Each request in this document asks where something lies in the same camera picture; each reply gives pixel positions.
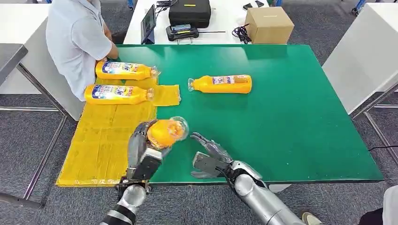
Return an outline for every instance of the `black case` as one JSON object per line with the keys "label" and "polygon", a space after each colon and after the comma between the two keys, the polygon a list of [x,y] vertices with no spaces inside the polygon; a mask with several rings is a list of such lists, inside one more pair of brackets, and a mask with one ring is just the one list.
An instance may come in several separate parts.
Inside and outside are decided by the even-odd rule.
{"label": "black case", "polygon": [[177,0],[169,12],[171,26],[190,24],[196,28],[209,26],[211,8],[209,0]]}

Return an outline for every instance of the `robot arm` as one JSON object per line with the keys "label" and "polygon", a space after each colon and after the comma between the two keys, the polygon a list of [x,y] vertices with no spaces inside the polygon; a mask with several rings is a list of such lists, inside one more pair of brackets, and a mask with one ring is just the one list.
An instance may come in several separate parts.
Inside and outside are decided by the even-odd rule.
{"label": "robot arm", "polygon": [[120,201],[107,213],[100,225],[134,225],[138,208],[150,192],[147,181],[161,165],[170,148],[155,149],[147,140],[148,128],[156,120],[138,125],[128,146],[126,176],[116,185]]}
{"label": "robot arm", "polygon": [[305,225],[290,209],[272,193],[261,180],[262,176],[248,164],[232,160],[227,152],[213,140],[198,133],[193,139],[199,141],[208,153],[197,152],[193,167],[201,172],[192,172],[196,178],[225,177],[232,191],[266,225]]}

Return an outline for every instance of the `orange bottle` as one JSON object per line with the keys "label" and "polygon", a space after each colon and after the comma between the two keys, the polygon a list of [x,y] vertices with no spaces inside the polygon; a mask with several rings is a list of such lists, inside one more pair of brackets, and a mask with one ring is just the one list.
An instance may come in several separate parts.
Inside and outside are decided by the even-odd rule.
{"label": "orange bottle", "polygon": [[203,76],[199,79],[188,79],[188,90],[199,90],[204,93],[242,93],[252,90],[252,78],[249,75]]}
{"label": "orange bottle", "polygon": [[156,67],[126,62],[98,62],[95,73],[99,78],[110,80],[144,80],[148,77],[157,78],[160,72]]}
{"label": "orange bottle", "polygon": [[84,91],[86,102],[95,105],[130,104],[135,105],[153,99],[153,89],[134,86],[89,85]]}
{"label": "orange bottle", "polygon": [[168,120],[158,120],[148,128],[147,138],[156,149],[172,146],[176,141],[184,140],[189,128],[184,118],[175,116]]}

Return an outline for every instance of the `gray carpet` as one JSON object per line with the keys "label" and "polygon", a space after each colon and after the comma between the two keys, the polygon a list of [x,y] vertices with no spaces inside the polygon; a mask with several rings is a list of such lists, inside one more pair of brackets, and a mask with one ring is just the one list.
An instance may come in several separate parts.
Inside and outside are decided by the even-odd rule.
{"label": "gray carpet", "polygon": [[[323,63],[354,17],[356,1],[285,0],[283,8],[295,23],[289,42],[309,44]],[[113,32],[127,29],[131,11],[124,0],[102,1],[103,17]],[[397,102],[398,97],[389,99]],[[1,96],[0,105],[45,106],[38,96]],[[391,144],[397,144],[397,111],[371,112]],[[61,119],[58,113],[0,112],[0,191],[22,196],[35,165]],[[368,147],[382,143],[362,116],[354,121]],[[33,191],[33,199],[46,204],[40,210],[19,208],[0,202],[0,224],[5,225],[90,225],[98,224],[115,204],[113,188],[61,188],[54,182],[68,152],[76,129],[67,121],[48,163]],[[310,210],[326,225],[357,224],[361,215],[382,206],[386,188],[398,184],[398,167],[389,154],[374,150],[372,155],[386,180],[361,184],[296,184],[278,193],[293,212]],[[139,224],[223,225],[260,224],[227,186],[155,186],[140,208]]]}

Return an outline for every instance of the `sneaker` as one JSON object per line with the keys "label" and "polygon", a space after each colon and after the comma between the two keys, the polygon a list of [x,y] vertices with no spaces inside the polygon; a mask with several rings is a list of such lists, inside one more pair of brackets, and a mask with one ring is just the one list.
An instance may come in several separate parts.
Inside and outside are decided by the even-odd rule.
{"label": "sneaker", "polygon": [[322,222],[309,212],[304,212],[301,219],[307,225],[322,225]]}

